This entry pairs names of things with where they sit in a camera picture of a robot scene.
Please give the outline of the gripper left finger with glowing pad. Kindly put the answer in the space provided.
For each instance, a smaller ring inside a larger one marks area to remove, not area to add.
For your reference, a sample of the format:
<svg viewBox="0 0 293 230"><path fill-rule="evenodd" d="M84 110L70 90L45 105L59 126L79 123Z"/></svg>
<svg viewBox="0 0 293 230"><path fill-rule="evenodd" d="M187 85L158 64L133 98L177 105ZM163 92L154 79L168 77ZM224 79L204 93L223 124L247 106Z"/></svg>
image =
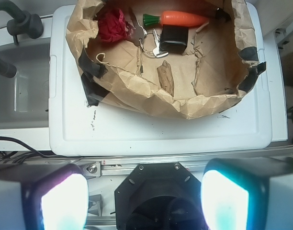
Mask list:
<svg viewBox="0 0 293 230"><path fill-rule="evenodd" d="M0 230L82 230L88 206L75 164L0 164Z"/></svg>

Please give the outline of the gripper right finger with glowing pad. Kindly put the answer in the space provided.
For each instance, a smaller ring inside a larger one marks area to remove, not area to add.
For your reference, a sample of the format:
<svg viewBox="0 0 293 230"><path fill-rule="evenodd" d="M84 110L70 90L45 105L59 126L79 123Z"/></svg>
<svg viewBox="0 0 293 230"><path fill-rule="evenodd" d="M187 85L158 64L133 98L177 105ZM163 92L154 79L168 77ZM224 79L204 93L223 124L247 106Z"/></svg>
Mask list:
<svg viewBox="0 0 293 230"><path fill-rule="evenodd" d="M212 230L293 230L293 158L214 158L201 205Z"/></svg>

